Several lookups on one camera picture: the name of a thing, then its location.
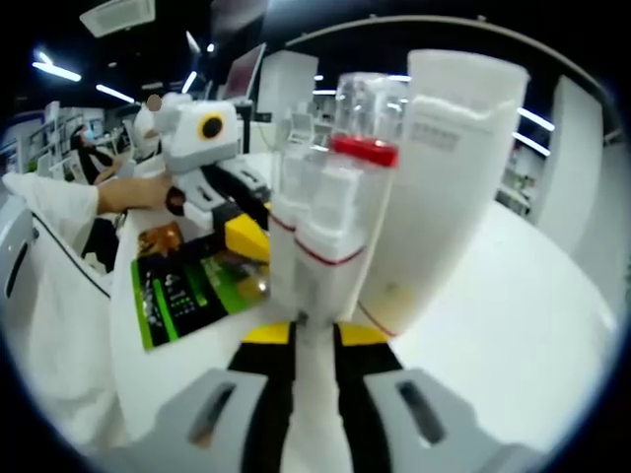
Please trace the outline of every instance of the yellow stripe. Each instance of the yellow stripe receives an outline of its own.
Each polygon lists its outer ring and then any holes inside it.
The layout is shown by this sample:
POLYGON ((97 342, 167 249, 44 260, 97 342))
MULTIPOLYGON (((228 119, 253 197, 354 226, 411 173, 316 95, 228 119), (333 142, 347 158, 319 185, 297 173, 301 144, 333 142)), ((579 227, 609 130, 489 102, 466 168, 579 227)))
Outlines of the yellow stripe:
POLYGON ((240 214, 226 223, 226 247, 256 261, 269 262, 269 238, 248 215, 240 214))
POLYGON ((290 322, 279 322, 255 328, 244 338, 244 343, 284 345, 289 343, 290 322))
POLYGON ((345 347, 387 343, 387 337, 381 330, 347 322, 338 322, 337 326, 342 336, 342 345, 345 347))

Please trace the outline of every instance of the red line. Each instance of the red line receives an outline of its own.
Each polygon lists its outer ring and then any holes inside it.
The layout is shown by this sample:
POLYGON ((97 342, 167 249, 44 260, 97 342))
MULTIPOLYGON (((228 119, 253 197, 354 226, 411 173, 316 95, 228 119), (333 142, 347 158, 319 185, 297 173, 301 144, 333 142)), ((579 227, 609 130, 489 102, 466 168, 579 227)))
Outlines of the red line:
POLYGON ((302 243, 300 243, 300 241, 297 238, 294 238, 294 240, 296 241, 296 245, 302 251, 304 251, 311 258, 319 261, 322 264, 325 264, 326 266, 338 266, 340 264, 348 263, 351 259, 355 258, 359 254, 361 254, 362 251, 364 251, 364 247, 362 246, 357 251, 355 251, 353 254, 351 254, 350 256, 345 257, 344 259, 340 259, 339 261, 331 261, 330 259, 325 259, 325 258, 321 257, 319 254, 314 253, 313 251, 308 249, 306 246, 304 246, 302 243))
POLYGON ((366 310, 366 308, 361 303, 361 301, 357 301, 357 307, 360 308, 362 310, 362 312, 364 312, 364 314, 366 314, 366 316, 371 319, 371 322, 373 322, 375 325, 377 325, 377 328, 379 328, 385 335, 387 335, 389 337, 395 337, 396 336, 395 333, 390 332, 387 328, 385 328, 383 325, 378 323, 375 320, 375 318, 371 315, 371 313, 366 310))
POLYGON ((276 217, 271 212, 269 213, 269 218, 272 219, 274 222, 276 222, 276 224, 279 227, 281 227, 282 229, 286 230, 287 232, 295 232, 296 231, 296 227, 290 227, 289 225, 287 225, 285 222, 280 220, 278 217, 276 217))

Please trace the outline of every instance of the robot eye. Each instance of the robot eye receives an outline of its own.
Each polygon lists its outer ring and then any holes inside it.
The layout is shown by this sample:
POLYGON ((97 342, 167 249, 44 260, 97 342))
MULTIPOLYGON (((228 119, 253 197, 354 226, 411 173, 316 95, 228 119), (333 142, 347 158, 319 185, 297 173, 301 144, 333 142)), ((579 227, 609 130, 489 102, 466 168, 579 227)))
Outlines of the robot eye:
POLYGON ((216 138, 224 128, 224 120, 219 115, 210 115, 204 117, 201 121, 199 131, 206 140, 216 138))

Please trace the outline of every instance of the red bottle cap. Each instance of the red bottle cap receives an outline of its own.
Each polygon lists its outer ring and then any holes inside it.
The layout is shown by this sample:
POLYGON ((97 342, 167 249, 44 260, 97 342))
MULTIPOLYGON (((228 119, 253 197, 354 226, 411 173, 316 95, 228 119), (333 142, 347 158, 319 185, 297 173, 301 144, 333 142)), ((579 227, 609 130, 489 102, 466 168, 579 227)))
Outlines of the red bottle cap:
POLYGON ((384 145, 379 140, 358 140, 347 136, 336 136, 331 139, 329 149, 335 153, 349 155, 383 168, 394 168, 398 158, 396 148, 384 145))

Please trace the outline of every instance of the white pillar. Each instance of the white pillar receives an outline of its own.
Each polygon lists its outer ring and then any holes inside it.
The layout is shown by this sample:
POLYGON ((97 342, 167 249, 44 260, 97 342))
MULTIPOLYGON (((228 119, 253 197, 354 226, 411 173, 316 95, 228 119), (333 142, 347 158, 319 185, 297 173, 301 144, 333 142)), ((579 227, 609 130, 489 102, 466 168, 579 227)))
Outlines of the white pillar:
POLYGON ((596 199, 602 158, 602 107, 567 77, 554 91, 550 156, 529 219, 572 254, 596 199))
POLYGON ((256 110, 271 113, 272 121, 285 118, 288 109, 312 101, 317 58, 292 51, 278 51, 263 60, 256 110))

